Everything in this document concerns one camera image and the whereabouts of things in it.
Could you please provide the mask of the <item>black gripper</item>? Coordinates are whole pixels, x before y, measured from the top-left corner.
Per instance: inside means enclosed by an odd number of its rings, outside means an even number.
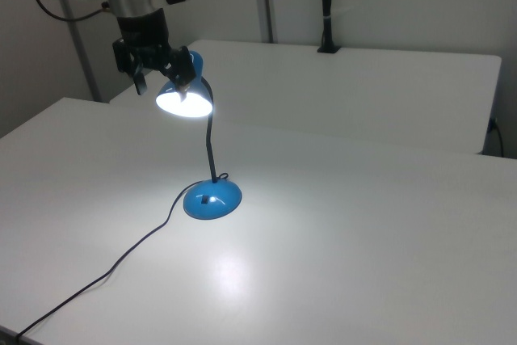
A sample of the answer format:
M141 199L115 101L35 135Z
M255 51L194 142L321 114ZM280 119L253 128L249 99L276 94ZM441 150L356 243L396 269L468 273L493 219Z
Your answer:
M182 102L196 72L186 46L172 49L163 9L133 18L116 18L121 38L112 44L116 66L132 77L138 95L147 91L144 68L160 71L174 84Z

